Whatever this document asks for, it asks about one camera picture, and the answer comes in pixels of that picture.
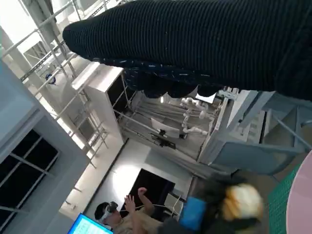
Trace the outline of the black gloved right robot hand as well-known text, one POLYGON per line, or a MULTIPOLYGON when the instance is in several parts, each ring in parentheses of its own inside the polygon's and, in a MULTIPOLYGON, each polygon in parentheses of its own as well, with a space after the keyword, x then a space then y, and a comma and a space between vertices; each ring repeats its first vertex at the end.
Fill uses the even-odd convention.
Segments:
POLYGON ((309 0, 136 0, 67 25, 68 48, 149 98, 224 87, 312 98, 309 0))

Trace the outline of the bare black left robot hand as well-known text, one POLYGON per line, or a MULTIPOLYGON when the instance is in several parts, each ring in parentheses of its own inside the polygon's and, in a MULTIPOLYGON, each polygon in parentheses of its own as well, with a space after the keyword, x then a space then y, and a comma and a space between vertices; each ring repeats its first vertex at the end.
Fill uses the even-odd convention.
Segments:
POLYGON ((262 196, 245 178, 212 175, 187 198, 179 223, 197 234, 251 234, 263 211, 262 196))

